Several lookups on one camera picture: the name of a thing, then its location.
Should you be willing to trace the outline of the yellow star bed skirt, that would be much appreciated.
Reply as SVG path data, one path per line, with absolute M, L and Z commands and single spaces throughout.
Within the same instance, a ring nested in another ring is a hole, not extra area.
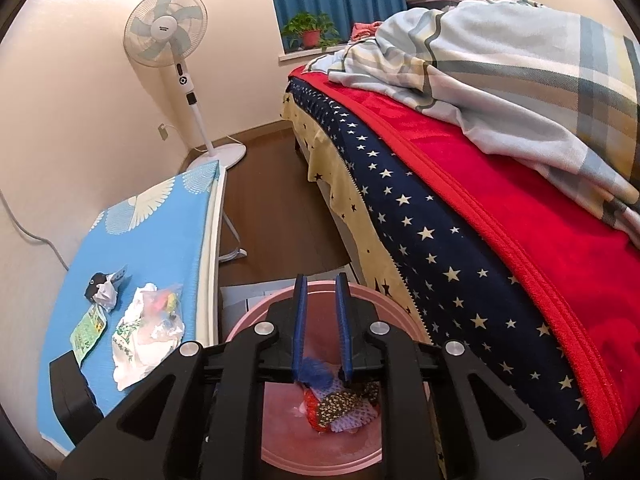
M 291 92 L 283 96 L 281 117 L 292 124 L 297 146 L 308 165 L 308 180 L 320 188 L 358 283 L 395 301 L 405 311 L 409 325 L 418 331 L 416 340 L 428 344 L 431 335 L 393 258 L 375 231 L 360 187 L 349 173 L 340 150 L 318 122 L 296 104 Z

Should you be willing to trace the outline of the navy star bedsheet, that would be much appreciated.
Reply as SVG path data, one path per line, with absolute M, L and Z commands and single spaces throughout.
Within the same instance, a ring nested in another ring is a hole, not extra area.
M 570 362 L 513 273 L 347 107 L 291 77 L 285 92 L 340 150 L 431 342 L 467 344 L 591 474 L 599 443 Z

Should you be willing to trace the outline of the purple foam net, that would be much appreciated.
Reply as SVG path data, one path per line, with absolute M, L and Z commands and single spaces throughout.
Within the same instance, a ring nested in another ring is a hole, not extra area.
M 323 399 L 319 412 L 332 432 L 357 432 L 380 414 L 378 387 L 370 384 L 361 390 L 341 388 L 329 393 Z

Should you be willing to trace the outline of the red plastic bag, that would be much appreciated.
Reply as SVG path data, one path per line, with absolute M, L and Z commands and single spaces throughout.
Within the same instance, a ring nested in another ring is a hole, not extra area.
M 320 425 L 320 416 L 319 416 L 320 401 L 310 389 L 304 390 L 303 404 L 304 404 L 306 419 L 308 424 L 311 426 L 311 428 L 317 432 L 330 432 L 331 431 L 330 426 Z

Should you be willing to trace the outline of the clear bag with candies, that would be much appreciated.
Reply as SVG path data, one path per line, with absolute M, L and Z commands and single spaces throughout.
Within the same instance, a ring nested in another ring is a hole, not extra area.
M 142 292 L 142 334 L 152 342 L 179 341 L 184 333 L 181 285 Z

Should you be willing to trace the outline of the black gold dotted wrapper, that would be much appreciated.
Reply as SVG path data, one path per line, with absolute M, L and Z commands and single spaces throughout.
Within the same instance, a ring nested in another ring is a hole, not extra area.
M 365 425 L 376 419 L 380 412 L 377 382 L 367 382 L 352 389 L 335 379 L 329 388 L 312 389 L 312 392 L 318 400 L 317 418 L 321 427 L 329 427 L 346 418 Z

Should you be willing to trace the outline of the green printed paper packet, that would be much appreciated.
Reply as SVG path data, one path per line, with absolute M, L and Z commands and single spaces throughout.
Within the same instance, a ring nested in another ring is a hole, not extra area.
M 92 304 L 70 334 L 70 345 L 78 365 L 100 340 L 107 326 L 104 309 Z

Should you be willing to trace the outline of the blue foam net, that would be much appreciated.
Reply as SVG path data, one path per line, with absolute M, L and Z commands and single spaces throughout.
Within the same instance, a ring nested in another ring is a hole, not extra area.
M 305 356 L 297 373 L 297 381 L 309 388 L 326 390 L 332 386 L 334 374 L 325 362 Z

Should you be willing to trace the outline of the potted green plant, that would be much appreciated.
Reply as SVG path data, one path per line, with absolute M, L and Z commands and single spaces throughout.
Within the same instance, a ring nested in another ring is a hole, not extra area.
M 303 50 L 326 50 L 342 41 L 340 32 L 328 14 L 312 14 L 308 11 L 300 11 L 290 18 L 282 27 L 281 36 L 288 40 L 291 49 Z

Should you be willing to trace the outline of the white bag green print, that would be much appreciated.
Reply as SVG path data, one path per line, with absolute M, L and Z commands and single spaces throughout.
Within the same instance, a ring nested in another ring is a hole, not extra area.
M 179 341 L 152 342 L 142 334 L 142 292 L 159 289 L 153 283 L 138 287 L 112 335 L 113 379 L 118 391 L 124 391 L 148 376 Z

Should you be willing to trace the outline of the red blanket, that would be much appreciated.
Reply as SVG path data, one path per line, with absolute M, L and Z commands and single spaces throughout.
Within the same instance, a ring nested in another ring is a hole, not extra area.
M 376 133 L 518 279 L 574 372 L 601 456 L 639 411 L 639 253 L 540 174 L 486 155 L 453 125 L 293 70 Z

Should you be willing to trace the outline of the small black pouch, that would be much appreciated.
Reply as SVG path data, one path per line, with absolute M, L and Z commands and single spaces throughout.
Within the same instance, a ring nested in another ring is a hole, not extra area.
M 107 275 L 101 272 L 96 272 L 96 274 L 93 274 L 93 276 L 89 280 L 89 283 L 85 290 L 85 297 L 90 302 L 96 302 L 96 296 L 98 296 L 102 292 L 102 289 L 106 283 Z

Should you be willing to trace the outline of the blue patterned table cover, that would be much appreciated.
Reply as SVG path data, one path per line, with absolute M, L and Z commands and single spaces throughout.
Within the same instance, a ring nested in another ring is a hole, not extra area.
M 106 329 L 80 366 L 102 413 L 135 385 L 116 388 L 112 335 L 138 287 L 181 285 L 181 343 L 217 341 L 214 289 L 225 178 L 218 162 L 209 162 L 157 183 L 101 211 L 82 241 L 53 307 L 38 375 L 38 430 L 62 454 L 74 445 L 53 411 L 49 363 L 72 350 L 70 334 L 91 306 L 85 290 L 93 274 L 127 267 Z

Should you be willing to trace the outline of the white standing fan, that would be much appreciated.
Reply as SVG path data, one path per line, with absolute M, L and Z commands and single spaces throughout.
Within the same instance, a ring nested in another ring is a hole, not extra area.
M 209 140 L 195 86 L 186 67 L 186 58 L 204 39 L 207 24 L 203 0 L 142 0 L 126 21 L 122 43 L 130 60 L 145 67 L 175 70 L 178 87 L 205 145 L 205 152 L 189 167 L 216 160 L 221 168 L 228 170 L 245 157 L 246 145 L 232 139 L 216 148 Z

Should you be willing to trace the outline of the white wall plug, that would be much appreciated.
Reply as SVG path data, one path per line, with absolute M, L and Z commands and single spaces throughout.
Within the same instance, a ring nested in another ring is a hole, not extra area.
M 160 138 L 163 141 L 166 141 L 169 138 L 169 133 L 171 133 L 171 131 L 176 131 L 176 127 L 173 125 L 164 124 L 162 122 L 161 124 L 158 125 L 157 131 L 158 131 L 158 134 L 160 135 Z

